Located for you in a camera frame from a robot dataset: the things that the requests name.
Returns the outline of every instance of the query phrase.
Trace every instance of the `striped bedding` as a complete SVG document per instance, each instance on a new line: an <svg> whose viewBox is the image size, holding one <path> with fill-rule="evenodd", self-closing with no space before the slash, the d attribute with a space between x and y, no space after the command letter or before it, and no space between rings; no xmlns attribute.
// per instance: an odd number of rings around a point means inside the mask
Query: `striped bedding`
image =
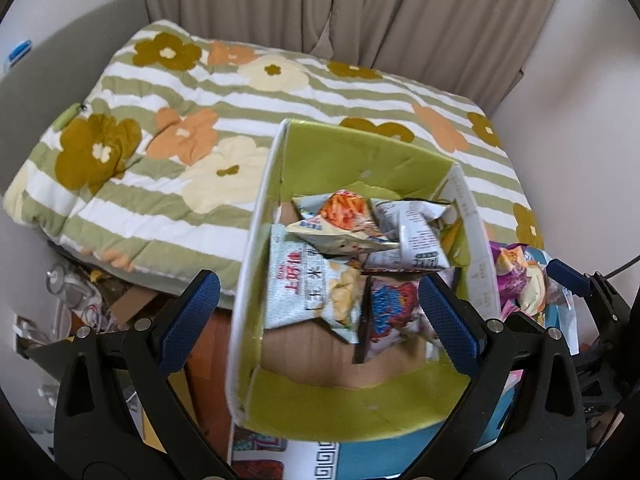
<svg viewBox="0 0 640 480"><path fill-rule="evenodd" d="M179 294L202 268L232 295L285 118L397 137L460 161L490 237L542 244L491 124L406 78L155 22L43 134L4 197L15 221L133 283Z"/></svg>

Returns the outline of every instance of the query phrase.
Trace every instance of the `gray headboard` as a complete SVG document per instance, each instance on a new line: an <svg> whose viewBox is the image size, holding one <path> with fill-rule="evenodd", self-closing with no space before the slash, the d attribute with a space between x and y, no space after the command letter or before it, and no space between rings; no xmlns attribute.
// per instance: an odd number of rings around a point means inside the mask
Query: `gray headboard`
<svg viewBox="0 0 640 480"><path fill-rule="evenodd" d="M0 80L0 193L53 120L87 97L111 56L148 23L145 0L116 0L58 31Z"/></svg>

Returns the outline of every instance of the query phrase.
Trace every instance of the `black cable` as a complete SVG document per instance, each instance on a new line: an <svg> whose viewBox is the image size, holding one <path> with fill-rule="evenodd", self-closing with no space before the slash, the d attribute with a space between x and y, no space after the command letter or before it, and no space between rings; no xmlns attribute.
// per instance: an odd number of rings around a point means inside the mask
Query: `black cable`
<svg viewBox="0 0 640 480"><path fill-rule="evenodd" d="M613 424L615 423L616 420L618 420L619 416L620 416L620 409L618 408L616 410L616 413L613 415L613 418L610 420L609 424L607 424L607 429L604 430L604 433L600 437L600 441L596 445L596 449L593 450L592 456L594 454L596 454L598 452L598 450L602 447L602 444L604 444L604 441L606 440L607 435L609 434L609 431L611 431L611 428L613 427Z"/></svg>
<svg viewBox="0 0 640 480"><path fill-rule="evenodd" d="M616 270L611 271L609 274L607 274L604 277L604 279L608 280L610 278L613 278L616 274L619 274L623 270L627 270L629 267L635 265L638 262L640 262L640 254L638 254L638 256L636 256L633 260L631 260L631 261L627 262L626 264L624 264L622 267L618 267Z"/></svg>

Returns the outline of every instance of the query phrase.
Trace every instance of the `plastic container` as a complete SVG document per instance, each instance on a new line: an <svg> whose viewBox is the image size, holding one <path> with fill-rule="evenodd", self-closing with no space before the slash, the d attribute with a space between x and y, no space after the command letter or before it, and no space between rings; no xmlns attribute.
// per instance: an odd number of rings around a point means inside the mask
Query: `plastic container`
<svg viewBox="0 0 640 480"><path fill-rule="evenodd" d="M456 293L485 319L499 317L484 223L455 160L350 128L284 121L258 193L229 345L226 398L236 422L249 430L324 442L398 436L444 420L468 384L446 358L363 388L299 384L260 366L270 229L280 204L294 194L345 187L360 192L382 187L402 197L454 202L445 221L462 220L453 251L463 264Z"/></svg>

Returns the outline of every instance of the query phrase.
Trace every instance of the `beige curtain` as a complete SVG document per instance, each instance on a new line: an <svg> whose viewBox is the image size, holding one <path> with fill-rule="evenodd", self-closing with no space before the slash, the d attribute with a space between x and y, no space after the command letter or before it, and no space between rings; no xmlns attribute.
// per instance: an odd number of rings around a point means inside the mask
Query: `beige curtain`
<svg viewBox="0 0 640 480"><path fill-rule="evenodd" d="M554 0L147 0L192 34L308 52L466 96L491 113Z"/></svg>

